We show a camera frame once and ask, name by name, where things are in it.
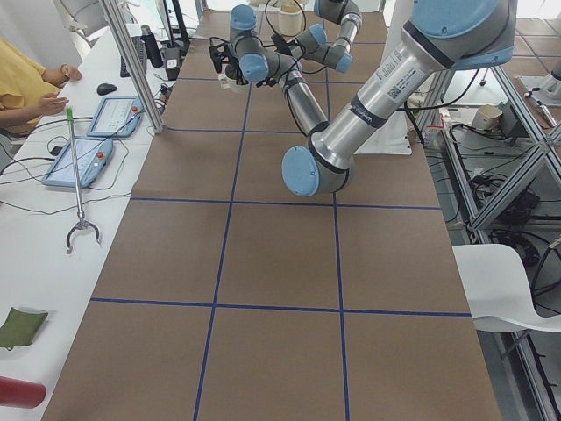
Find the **person left hand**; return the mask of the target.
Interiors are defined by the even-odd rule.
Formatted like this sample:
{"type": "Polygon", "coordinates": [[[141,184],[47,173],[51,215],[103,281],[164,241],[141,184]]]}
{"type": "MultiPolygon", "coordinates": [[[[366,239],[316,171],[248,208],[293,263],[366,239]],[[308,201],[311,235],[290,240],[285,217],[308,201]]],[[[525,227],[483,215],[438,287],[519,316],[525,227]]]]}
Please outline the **person left hand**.
{"type": "Polygon", "coordinates": [[[82,73],[80,70],[68,64],[61,65],[60,72],[65,82],[80,81],[82,79],[82,73]]]}

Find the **person right hand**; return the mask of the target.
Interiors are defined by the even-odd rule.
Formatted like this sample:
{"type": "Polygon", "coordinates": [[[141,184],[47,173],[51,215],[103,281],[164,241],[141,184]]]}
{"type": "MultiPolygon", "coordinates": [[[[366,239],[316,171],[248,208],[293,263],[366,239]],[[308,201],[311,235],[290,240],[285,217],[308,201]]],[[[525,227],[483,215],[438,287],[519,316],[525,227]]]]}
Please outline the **person right hand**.
{"type": "Polygon", "coordinates": [[[39,114],[44,116],[58,114],[64,111],[67,104],[68,99],[66,97],[45,95],[38,102],[39,114]]]}

